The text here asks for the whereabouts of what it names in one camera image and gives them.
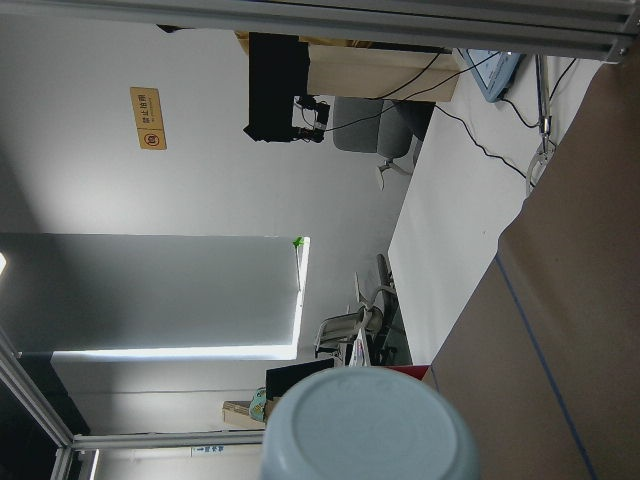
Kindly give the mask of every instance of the brown surface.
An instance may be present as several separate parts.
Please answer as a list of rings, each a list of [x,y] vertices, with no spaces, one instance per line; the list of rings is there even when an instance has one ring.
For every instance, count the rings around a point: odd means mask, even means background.
[[[638,478],[640,45],[594,77],[498,252],[433,365],[483,478]]]

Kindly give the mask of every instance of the round container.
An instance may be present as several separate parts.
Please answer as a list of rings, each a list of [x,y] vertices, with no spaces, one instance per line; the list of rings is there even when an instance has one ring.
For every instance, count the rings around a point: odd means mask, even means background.
[[[269,417],[262,480],[476,480],[458,413],[424,383],[384,368],[335,368],[291,388]]]

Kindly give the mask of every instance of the blue tape line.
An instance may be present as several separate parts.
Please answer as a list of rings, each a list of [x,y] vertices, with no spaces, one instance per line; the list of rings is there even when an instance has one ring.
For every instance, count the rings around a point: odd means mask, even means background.
[[[507,284],[507,288],[509,289],[509,292],[511,293],[511,297],[513,298],[513,301],[515,302],[516,307],[518,308],[518,312],[520,312],[520,318],[522,318],[524,327],[527,330],[527,333],[529,334],[529,339],[531,340],[531,343],[533,344],[533,348],[536,351],[536,354],[538,355],[538,359],[542,364],[544,373],[546,374],[547,380],[551,385],[551,390],[553,390],[553,394],[555,395],[556,400],[560,405],[560,409],[562,410],[562,415],[564,416],[564,419],[567,422],[567,425],[569,426],[569,430],[571,431],[571,436],[573,437],[573,441],[578,447],[578,452],[580,452],[580,456],[582,456],[582,460],[584,461],[584,464],[587,467],[587,470],[589,471],[589,475],[591,479],[597,480],[598,476],[596,475],[596,471],[593,468],[593,464],[591,463],[591,459],[589,458],[587,449],[584,446],[584,443],[582,443],[582,439],[578,434],[578,429],[576,428],[575,423],[573,423],[573,419],[569,414],[569,409],[567,408],[567,405],[564,402],[564,399],[562,398],[562,393],[560,393],[560,388],[558,387],[558,384],[556,383],[556,380],[553,377],[553,374],[551,373],[551,369],[549,368],[547,359],[545,358],[544,353],[542,352],[542,348],[540,347],[540,344],[538,343],[538,340],[535,334],[533,333],[533,329],[531,328],[531,324],[529,323],[527,314],[524,311],[524,307],[522,306],[522,303],[520,303],[520,299],[518,298],[518,295],[516,294],[516,291],[513,288],[513,285],[509,280],[509,276],[507,275],[504,265],[502,265],[502,262],[500,261],[500,257],[498,255],[496,255],[495,260],[496,260],[496,263],[498,264],[498,267],[500,268],[500,271],[502,272],[502,276],[504,278],[505,283]]]
[[[433,368],[433,364],[429,367],[429,370],[431,370],[431,376],[433,377],[433,383],[436,386],[436,392],[439,392],[440,385],[438,385],[438,377],[436,377],[436,370]]]

